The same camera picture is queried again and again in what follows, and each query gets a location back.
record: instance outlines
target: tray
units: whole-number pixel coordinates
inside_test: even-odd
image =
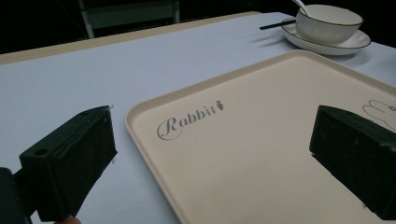
[[[375,224],[309,142],[319,105],[395,132],[377,113],[395,99],[391,86],[294,50],[135,105],[125,124],[182,223]]]

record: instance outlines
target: tray rim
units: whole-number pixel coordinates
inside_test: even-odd
[[[145,149],[142,147],[142,143],[140,140],[137,138],[135,135],[134,129],[130,126],[129,123],[132,123],[130,120],[133,120],[137,118],[141,113],[150,110],[152,108],[166,105],[170,102],[173,102],[177,99],[181,99],[183,97],[189,96],[191,94],[194,94],[199,91],[203,91],[205,89],[214,87],[216,85],[219,85],[220,83],[230,81],[232,79],[238,78],[245,76],[251,72],[255,72],[258,70],[261,70],[265,67],[271,66],[273,64],[283,62],[285,60],[288,60],[290,58],[294,57],[305,57],[309,58],[311,60],[315,60],[319,63],[324,63],[326,65],[331,66],[333,69],[338,70],[338,71],[345,71],[347,76],[353,77],[355,79],[358,79],[364,83],[370,84],[372,86],[375,86],[379,89],[381,89],[384,92],[390,93],[392,95],[396,96],[396,87],[393,87],[387,83],[381,82],[377,79],[374,79],[372,77],[368,77],[365,74],[358,72],[356,70],[353,70],[345,65],[342,65],[340,63],[337,63],[335,61],[332,61],[322,55],[319,55],[315,52],[304,50],[304,49],[295,49],[291,50],[287,53],[277,55],[273,58],[266,59],[263,61],[260,61],[258,63],[254,63],[239,69],[235,69],[233,71],[227,72],[225,74],[216,76],[216,77],[211,77],[202,81],[199,81],[197,83],[191,84],[187,87],[175,90],[175,91],[169,91],[168,93],[165,93],[163,95],[155,96],[150,99],[144,100],[141,103],[135,104],[130,109],[128,110],[127,114],[124,117],[124,123],[127,128],[127,131],[129,135],[132,137],[134,144],[136,145],[140,155],[143,157],[145,160],[145,164],[148,166],[150,169],[151,174],[154,176],[157,184],[160,186],[160,189],[171,205],[173,211],[177,215],[177,218],[181,223],[189,223],[189,219],[184,216],[181,212],[178,211],[177,209],[177,203],[175,202],[169,188],[165,185],[165,182],[163,181],[162,177],[159,175],[159,173],[156,171],[154,164],[149,159],[149,156],[146,154]]]

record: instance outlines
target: chopsticks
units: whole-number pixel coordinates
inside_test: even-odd
[[[262,26],[262,27],[260,27],[260,29],[261,30],[266,30],[266,29],[271,29],[271,28],[277,27],[277,26],[293,24],[295,22],[296,22],[296,20],[282,21],[280,23],[275,23],[275,24],[271,24],[271,25]]]

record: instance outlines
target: rabbit logo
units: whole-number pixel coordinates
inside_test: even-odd
[[[393,131],[396,131],[395,105],[387,105],[377,100],[371,100],[368,105],[363,106],[363,110],[371,117],[384,122]]]
[[[204,106],[181,118],[166,119],[158,126],[157,135],[165,141],[173,140],[181,135],[183,128],[210,116],[214,116],[222,110],[224,110],[224,104],[221,101],[216,101],[216,105]]]

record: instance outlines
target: dark floor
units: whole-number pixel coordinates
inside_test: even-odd
[[[0,7],[0,53],[34,49],[87,39],[78,0],[3,0]],[[85,0],[87,7],[124,4],[144,0]],[[361,30],[374,42],[396,48],[396,34],[389,2],[365,0],[304,0],[307,5],[326,4],[345,7],[363,16]],[[246,11],[279,11],[295,15],[297,6],[291,0],[189,0],[180,1],[180,19],[194,21]],[[94,30],[95,36],[115,35],[134,30],[171,24],[170,20],[148,21]]]

